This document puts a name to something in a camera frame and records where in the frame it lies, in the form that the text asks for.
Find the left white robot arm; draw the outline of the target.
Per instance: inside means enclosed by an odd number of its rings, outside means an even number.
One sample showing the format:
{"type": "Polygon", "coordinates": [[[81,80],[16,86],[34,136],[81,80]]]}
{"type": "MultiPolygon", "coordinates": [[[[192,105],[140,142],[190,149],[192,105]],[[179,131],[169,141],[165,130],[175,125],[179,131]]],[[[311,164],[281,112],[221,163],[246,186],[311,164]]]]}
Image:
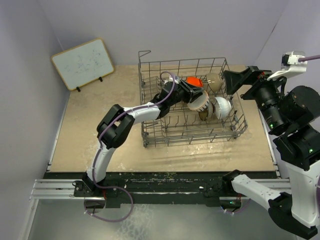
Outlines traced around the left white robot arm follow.
{"type": "Polygon", "coordinates": [[[202,82],[167,81],[161,92],[145,104],[134,107],[113,105],[96,128],[98,146],[83,178],[85,190],[91,196],[101,194],[110,160],[115,150],[127,140],[134,125],[161,119],[169,113],[171,106],[179,102],[193,103],[203,96],[203,91],[202,82]]]}

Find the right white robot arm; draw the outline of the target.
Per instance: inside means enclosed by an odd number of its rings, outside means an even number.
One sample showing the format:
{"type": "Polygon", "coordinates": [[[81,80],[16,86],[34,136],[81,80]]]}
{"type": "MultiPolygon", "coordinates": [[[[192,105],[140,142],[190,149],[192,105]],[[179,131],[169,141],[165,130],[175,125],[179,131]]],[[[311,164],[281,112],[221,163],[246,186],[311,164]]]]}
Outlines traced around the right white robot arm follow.
{"type": "Polygon", "coordinates": [[[311,122],[320,115],[320,96],[299,85],[285,92],[287,75],[249,66],[241,72],[223,72],[226,91],[236,93],[248,85],[241,98],[253,100],[274,136],[274,144],[288,171],[290,193],[273,190],[240,170],[222,178],[228,196],[242,194],[264,207],[281,229],[309,240],[320,225],[320,133],[311,122]]]}

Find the white ceramic bowl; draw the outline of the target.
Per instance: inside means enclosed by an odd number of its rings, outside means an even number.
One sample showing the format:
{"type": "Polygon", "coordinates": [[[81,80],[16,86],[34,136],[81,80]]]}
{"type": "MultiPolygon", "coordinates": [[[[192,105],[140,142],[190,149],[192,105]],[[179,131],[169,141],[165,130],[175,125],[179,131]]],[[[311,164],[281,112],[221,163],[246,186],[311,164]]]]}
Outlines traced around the white ceramic bowl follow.
{"type": "Polygon", "coordinates": [[[213,101],[214,105],[214,113],[215,116],[221,120],[228,117],[229,113],[232,110],[232,105],[229,100],[223,98],[223,97],[215,97],[213,101]]]}

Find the orange bowl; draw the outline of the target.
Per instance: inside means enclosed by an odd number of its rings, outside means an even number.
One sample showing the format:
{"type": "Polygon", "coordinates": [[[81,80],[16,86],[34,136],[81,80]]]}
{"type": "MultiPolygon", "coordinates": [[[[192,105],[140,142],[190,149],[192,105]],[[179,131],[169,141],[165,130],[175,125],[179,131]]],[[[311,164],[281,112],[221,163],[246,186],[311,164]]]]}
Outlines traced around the orange bowl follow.
{"type": "Polygon", "coordinates": [[[194,76],[188,76],[186,78],[186,82],[190,85],[193,85],[195,87],[202,88],[204,86],[202,80],[200,78],[194,77],[194,76]]]}

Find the beige white bowl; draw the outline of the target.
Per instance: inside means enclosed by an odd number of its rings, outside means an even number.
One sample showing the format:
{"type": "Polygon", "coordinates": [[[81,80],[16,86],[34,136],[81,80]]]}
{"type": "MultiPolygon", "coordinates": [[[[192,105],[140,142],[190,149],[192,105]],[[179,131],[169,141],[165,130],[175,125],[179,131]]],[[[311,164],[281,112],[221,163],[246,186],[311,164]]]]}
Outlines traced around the beige white bowl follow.
{"type": "Polygon", "coordinates": [[[209,95],[204,90],[202,92],[202,95],[200,95],[196,100],[194,100],[193,102],[187,103],[187,107],[191,111],[202,112],[208,107],[209,102],[210,102],[209,95]]]}

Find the brown rimmed cream bowl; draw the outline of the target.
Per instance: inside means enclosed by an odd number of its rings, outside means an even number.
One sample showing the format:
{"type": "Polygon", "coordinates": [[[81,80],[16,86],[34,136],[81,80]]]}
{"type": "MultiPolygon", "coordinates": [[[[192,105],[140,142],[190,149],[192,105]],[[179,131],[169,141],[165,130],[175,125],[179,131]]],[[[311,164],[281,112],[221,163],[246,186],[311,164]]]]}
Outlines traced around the brown rimmed cream bowl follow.
{"type": "Polygon", "coordinates": [[[204,110],[198,112],[201,121],[207,121],[215,114],[215,106],[210,103],[204,110]]]}

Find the black glossy bowl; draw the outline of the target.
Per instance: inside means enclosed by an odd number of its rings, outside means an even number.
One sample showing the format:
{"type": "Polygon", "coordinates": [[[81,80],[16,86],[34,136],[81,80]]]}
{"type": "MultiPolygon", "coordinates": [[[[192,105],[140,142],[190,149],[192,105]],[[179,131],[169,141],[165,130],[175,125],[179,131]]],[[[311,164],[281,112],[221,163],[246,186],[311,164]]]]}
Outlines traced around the black glossy bowl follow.
{"type": "Polygon", "coordinates": [[[215,93],[221,89],[223,81],[218,73],[211,72],[206,74],[206,80],[212,92],[215,93]]]}

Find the grey wire dish rack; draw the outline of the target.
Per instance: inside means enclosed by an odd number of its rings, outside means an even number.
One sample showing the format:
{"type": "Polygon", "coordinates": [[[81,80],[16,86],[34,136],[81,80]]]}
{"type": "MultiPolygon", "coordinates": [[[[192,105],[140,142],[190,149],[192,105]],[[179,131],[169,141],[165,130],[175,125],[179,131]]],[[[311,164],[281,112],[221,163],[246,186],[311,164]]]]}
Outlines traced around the grey wire dish rack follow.
{"type": "Polygon", "coordinates": [[[150,59],[150,50],[138,52],[138,75],[140,82],[140,102],[147,103],[161,91],[164,79],[171,72],[181,80],[187,77],[201,79],[209,100],[214,103],[215,97],[222,97],[231,103],[228,117],[218,119],[215,115],[211,119],[201,121],[196,111],[188,109],[183,102],[176,103],[170,112],[158,120],[149,120],[141,124],[141,136],[144,147],[166,144],[192,144],[195,141],[213,142],[216,140],[232,140],[239,138],[248,128],[238,94],[228,95],[223,72],[229,70],[225,57],[205,57],[174,60],[150,59]],[[217,73],[222,79],[219,91],[213,92],[208,83],[206,74],[217,73]]]}

